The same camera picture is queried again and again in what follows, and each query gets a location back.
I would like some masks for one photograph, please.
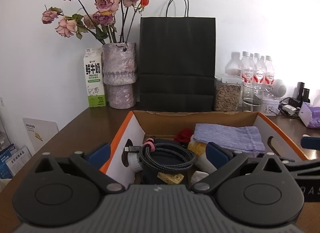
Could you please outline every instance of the milk carton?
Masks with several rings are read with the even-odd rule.
[[[89,107],[106,106],[101,53],[102,48],[89,48],[83,59]]]

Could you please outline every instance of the white paper sign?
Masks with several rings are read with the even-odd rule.
[[[31,118],[24,118],[23,122],[35,152],[39,151],[42,146],[58,133],[56,122]]]
[[[5,161],[13,176],[31,159],[31,155],[26,146],[18,150],[14,155]]]

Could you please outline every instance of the wooden table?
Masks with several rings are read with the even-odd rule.
[[[12,207],[12,195],[41,153],[67,157],[75,151],[89,152],[103,142],[111,142],[128,111],[110,107],[87,109],[42,147],[0,193],[0,232],[9,233],[19,225]],[[305,128],[300,120],[285,117],[271,119],[298,145],[303,134],[320,136],[320,131]],[[314,151],[307,155],[310,158],[318,156]],[[320,203],[305,203],[297,225],[306,233],[318,233]]]

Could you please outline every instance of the textured gray vase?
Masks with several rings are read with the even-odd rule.
[[[133,84],[123,86],[107,85],[109,104],[112,108],[128,109],[136,104]]]
[[[109,43],[102,46],[103,82],[110,86],[133,84],[137,80],[136,43]]]

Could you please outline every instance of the bag handle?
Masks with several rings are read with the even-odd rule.
[[[171,4],[172,2],[173,2],[173,0],[170,0],[169,3],[168,3],[167,10],[166,10],[166,12],[165,12],[165,16],[166,16],[166,17],[168,16],[168,9],[169,9],[169,6],[170,6],[170,4]],[[189,0],[187,0],[187,2],[186,2],[186,0],[184,0],[184,3],[185,3],[185,5],[186,5],[186,9],[185,9],[185,11],[184,11],[184,16],[185,16],[185,17],[189,17]]]

